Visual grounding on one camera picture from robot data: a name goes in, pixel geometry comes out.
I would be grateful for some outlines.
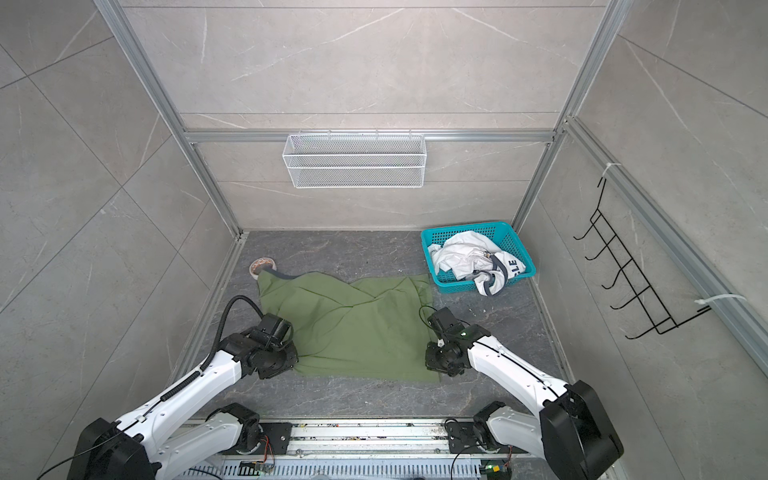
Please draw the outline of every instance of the black wire rack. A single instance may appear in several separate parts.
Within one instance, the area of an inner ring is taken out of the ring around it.
[[[632,256],[632,253],[630,253],[627,246],[624,245],[624,241],[622,241],[622,239],[618,236],[618,234],[616,233],[616,230],[614,230],[614,228],[611,226],[611,223],[608,221],[605,215],[603,215],[603,212],[600,210],[600,204],[603,201],[603,193],[605,192],[605,178],[600,179],[600,181],[598,182],[598,188],[601,188],[600,198],[598,199],[598,206],[594,209],[593,214],[589,217],[590,226],[587,229],[587,231],[584,232],[584,235],[582,235],[581,237],[574,237],[574,239],[583,240],[592,230],[594,230],[594,232],[598,234],[598,236],[600,237],[600,240],[603,243],[603,248],[594,257],[592,258],[584,257],[584,258],[589,261],[592,261],[592,260],[596,260],[603,252],[605,251],[609,252],[609,254],[611,255],[611,258],[613,258],[619,270],[616,272],[614,281],[613,283],[611,283],[610,286],[605,286],[605,285],[601,285],[601,286],[606,290],[612,289],[614,286],[616,286],[616,282],[618,281],[619,276],[621,275],[621,276],[624,276],[624,279],[627,281],[627,284],[632,289],[632,293],[633,293],[633,296],[629,300],[624,302],[623,305],[621,306],[611,305],[611,308],[613,310],[621,310],[627,305],[629,305],[630,303],[632,303],[633,301],[637,300],[640,306],[642,307],[643,312],[647,316],[648,320],[650,320],[650,324],[652,325],[651,328],[643,331],[642,333],[636,336],[627,336],[627,335],[625,336],[630,340],[639,339],[646,333],[650,333],[653,330],[656,330],[656,333],[658,333],[659,335],[662,335],[712,310],[711,307],[709,307],[708,305],[703,306],[702,308],[698,309],[695,314],[693,314],[691,317],[683,321],[677,321],[674,319],[674,317],[672,317],[672,314],[667,309],[667,306],[664,305],[663,301],[661,301],[661,298],[659,297],[658,293],[656,293],[656,290],[654,289],[653,285],[650,284],[650,281],[645,276],[645,272],[643,272],[643,269],[641,269],[640,265],[637,264],[637,261]],[[600,219],[604,221],[610,233],[603,235],[600,229],[597,228],[596,224]],[[617,257],[622,257],[622,258],[627,257],[629,258],[629,260],[627,260],[626,262],[620,262]],[[632,281],[630,280],[630,277],[627,275],[627,269],[631,266],[634,266],[635,268],[637,268],[637,271],[640,272],[640,275],[642,276],[642,280],[645,283],[645,285],[642,286],[642,288],[641,286],[638,286],[636,283],[632,283]],[[641,296],[646,292],[648,292],[647,295],[653,295],[655,299],[658,301],[658,304],[661,305],[661,309],[663,310],[662,312],[663,319],[661,321],[658,321],[658,322],[655,321],[654,316],[651,315],[650,312],[648,311],[649,309],[646,304],[647,301],[644,300],[643,297]]]

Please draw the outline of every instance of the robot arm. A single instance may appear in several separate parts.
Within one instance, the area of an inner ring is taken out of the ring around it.
[[[463,326],[450,310],[433,313],[439,341],[427,346],[428,369],[449,376],[474,368],[503,386],[533,414],[493,402],[475,416],[473,433],[488,448],[513,445],[547,460],[560,480],[595,480],[624,447],[594,390],[569,385],[525,362],[488,330]]]
[[[259,314],[258,326],[221,339],[224,322],[237,300]],[[170,436],[217,393],[246,375],[268,379],[298,361],[290,323],[263,315],[252,300],[235,296],[227,304],[209,356],[184,378],[149,402],[109,423],[98,419],[80,435],[68,480],[166,480],[202,458],[236,447],[253,451],[261,439],[259,416],[231,404],[205,423]]]

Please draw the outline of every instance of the gray tile wall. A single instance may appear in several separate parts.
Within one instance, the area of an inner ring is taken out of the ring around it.
[[[601,0],[126,0],[189,128],[552,128]],[[297,190],[278,144],[202,144],[247,229],[510,220],[541,144],[430,144],[418,190]]]
[[[218,128],[553,127],[604,10],[600,0],[124,5],[184,118]]]
[[[545,181],[522,239],[538,269],[538,288],[576,378],[607,403],[627,452],[630,478],[760,478],[768,458],[768,380],[714,313],[664,335],[636,340],[650,327],[609,253],[589,227],[601,169],[566,141]],[[654,285],[670,313],[684,320],[699,308],[696,290],[609,185],[601,211]],[[607,225],[598,222],[604,236]],[[624,262],[616,240],[611,244]],[[637,270],[630,278],[645,286]],[[654,318],[660,305],[643,295]]]
[[[582,121],[768,319],[768,3],[633,4]]]
[[[510,221],[544,145],[430,143],[421,188],[297,189],[278,143],[200,144],[246,229],[414,229]]]
[[[232,239],[169,137],[90,0],[0,7],[3,478],[175,366]]]

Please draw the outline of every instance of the white wire basket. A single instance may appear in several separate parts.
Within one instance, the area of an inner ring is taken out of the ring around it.
[[[427,147],[419,134],[294,134],[283,160],[296,188],[421,187]]]

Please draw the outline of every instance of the green cloth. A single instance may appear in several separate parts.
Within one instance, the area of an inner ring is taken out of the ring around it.
[[[433,334],[419,318],[432,304],[428,275],[281,277],[259,273],[261,306],[293,324],[298,373],[438,382],[424,364]]]

